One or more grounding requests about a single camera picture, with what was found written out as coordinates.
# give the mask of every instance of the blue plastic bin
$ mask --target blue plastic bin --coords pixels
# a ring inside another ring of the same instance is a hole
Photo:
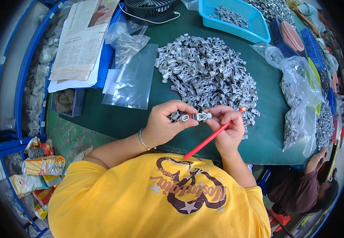
[[[228,8],[230,11],[241,14],[241,16],[247,19],[249,28],[243,29],[221,21],[218,16],[216,18],[208,17],[214,14],[215,7],[219,8],[221,6]],[[270,32],[261,12],[241,0],[199,0],[198,13],[203,17],[203,24],[206,27],[225,31],[253,43],[261,41],[269,43],[271,41]]]
[[[282,21],[276,18],[271,22],[271,31],[273,32],[273,40],[276,47],[278,47],[287,57],[300,56],[289,44],[284,41],[282,34]]]
[[[331,107],[332,115],[336,115],[336,97],[333,93],[333,89],[329,88],[327,92],[328,104]]]
[[[320,47],[311,31],[305,27],[302,31],[303,41],[306,45],[308,57],[311,58],[317,71],[326,70],[324,67],[323,58],[321,57]]]
[[[124,3],[119,3],[122,8],[124,8]],[[126,14],[119,8],[116,8],[116,12],[112,16],[109,26],[117,21],[119,16],[122,15],[126,17]],[[97,83],[92,86],[92,88],[103,88],[106,82],[106,76],[108,72],[108,68],[112,62],[112,57],[114,56],[115,50],[111,47],[111,45],[106,45],[103,43],[101,58],[99,61],[99,69],[98,69],[98,79]]]
[[[54,95],[54,93],[52,94],[52,107],[51,107],[52,112],[57,112],[58,114],[65,115],[67,117],[77,117],[77,116],[82,115],[83,98],[85,96],[85,89],[84,88],[75,89],[74,100],[73,100],[73,109],[71,111],[71,114],[61,113],[61,112],[57,111],[57,109],[55,108],[55,102],[54,102],[55,98],[53,97],[53,95]]]

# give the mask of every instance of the bangle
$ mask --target bangle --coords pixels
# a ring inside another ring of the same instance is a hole
[[[141,132],[144,130],[144,128],[142,128],[139,132],[138,132],[138,137],[139,137],[139,141],[141,142],[141,145],[146,149],[146,150],[150,150],[150,148],[148,148],[148,146],[146,146],[146,144],[144,143],[143,139],[141,138]]]

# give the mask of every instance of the hand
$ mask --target hand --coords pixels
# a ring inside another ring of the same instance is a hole
[[[234,111],[229,106],[217,106],[204,111],[212,113],[212,119],[207,119],[206,124],[213,131],[217,131],[223,124],[230,120],[232,121],[225,131],[218,134],[215,144],[222,158],[234,157],[238,153],[238,145],[241,143],[242,136],[245,133],[241,113]]]
[[[177,110],[189,115],[188,121],[171,122],[167,116]],[[180,131],[191,126],[198,126],[198,121],[193,120],[192,114],[197,110],[180,100],[171,100],[152,108],[146,128],[142,131],[141,137],[144,144],[154,148],[172,140]]]
[[[319,151],[319,154],[320,154],[320,159],[324,158],[325,155],[327,154],[327,150],[325,148],[322,148],[320,151]]]
[[[312,30],[314,31],[315,36],[317,36],[318,38],[320,38],[320,34],[319,34],[319,31],[317,30],[316,26],[312,25],[311,28],[312,28]]]

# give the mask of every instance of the green table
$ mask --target green table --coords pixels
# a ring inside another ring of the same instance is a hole
[[[202,18],[195,11],[188,11],[178,1],[176,11],[181,17],[165,24],[150,26],[146,32],[151,37],[149,43],[165,46],[176,37],[189,33],[191,36],[219,37],[235,51],[241,52],[241,58],[246,60],[246,69],[257,82],[259,100],[256,109],[261,112],[255,118],[255,126],[248,126],[248,140],[243,140],[239,152],[246,163],[252,164],[303,164],[308,158],[303,156],[304,140],[282,152],[284,115],[289,110],[279,88],[282,72],[270,66],[264,58],[255,52],[251,42],[203,26]],[[161,83],[162,75],[154,68],[148,110],[139,110],[117,106],[104,105],[101,89],[87,89],[85,92],[83,114],[79,117],[60,117],[75,124],[100,132],[102,134],[122,139],[133,135],[146,126],[148,115],[153,106],[172,100],[181,99],[177,92],[170,90],[171,82]],[[158,148],[178,154],[186,154],[208,137],[212,131],[205,123],[189,128],[179,133],[173,140]],[[220,155],[214,141],[205,146],[197,154],[198,157],[220,160]]]

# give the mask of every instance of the t-shirt print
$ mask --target t-shirt print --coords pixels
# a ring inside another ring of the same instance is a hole
[[[166,195],[167,201],[182,214],[198,212],[205,204],[208,208],[224,212],[226,189],[221,181],[210,175],[207,167],[193,167],[191,161],[179,161],[161,157],[156,161],[160,176],[151,176],[151,187],[155,196]]]

